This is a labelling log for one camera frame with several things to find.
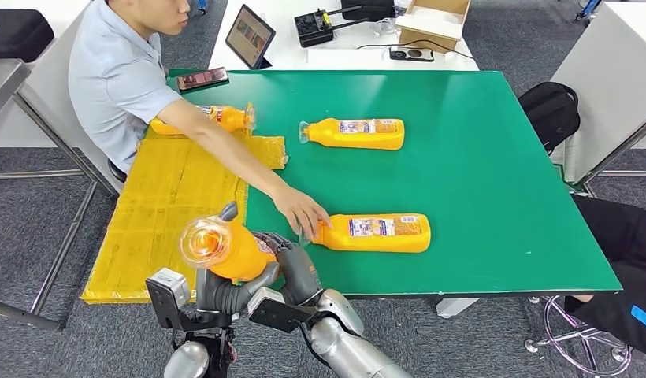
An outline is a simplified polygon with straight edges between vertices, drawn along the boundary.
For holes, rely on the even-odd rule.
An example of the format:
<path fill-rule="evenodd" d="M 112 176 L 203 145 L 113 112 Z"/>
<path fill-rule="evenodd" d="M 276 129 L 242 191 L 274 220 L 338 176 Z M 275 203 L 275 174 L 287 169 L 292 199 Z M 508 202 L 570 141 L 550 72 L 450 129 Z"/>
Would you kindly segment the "person's right hand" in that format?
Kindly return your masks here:
<path fill-rule="evenodd" d="M 281 185 L 269 193 L 269 197 L 292 230 L 309 241 L 316 239 L 322 224 L 330 225 L 330 217 L 325 209 L 309 195 L 293 187 Z"/>

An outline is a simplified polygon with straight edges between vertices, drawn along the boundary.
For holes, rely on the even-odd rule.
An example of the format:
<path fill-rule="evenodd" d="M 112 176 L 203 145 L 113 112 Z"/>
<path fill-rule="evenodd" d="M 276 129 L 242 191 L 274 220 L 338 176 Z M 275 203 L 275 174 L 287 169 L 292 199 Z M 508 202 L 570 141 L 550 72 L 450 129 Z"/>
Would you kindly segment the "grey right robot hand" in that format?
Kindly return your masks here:
<path fill-rule="evenodd" d="M 303 247 L 275 232 L 252 234 L 274 252 L 285 279 L 280 289 L 284 298 L 296 306 L 314 302 L 323 291 L 323 287 L 317 270 Z"/>

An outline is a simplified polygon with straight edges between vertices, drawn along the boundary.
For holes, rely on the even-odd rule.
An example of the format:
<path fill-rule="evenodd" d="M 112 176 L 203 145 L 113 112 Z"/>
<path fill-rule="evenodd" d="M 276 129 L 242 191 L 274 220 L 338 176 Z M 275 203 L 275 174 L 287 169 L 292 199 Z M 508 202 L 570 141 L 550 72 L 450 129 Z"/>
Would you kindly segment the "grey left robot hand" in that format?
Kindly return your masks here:
<path fill-rule="evenodd" d="M 196 307 L 234 315 L 279 274 L 274 252 L 238 219 L 235 202 L 201 219 L 194 252 L 202 258 L 196 272 Z"/>

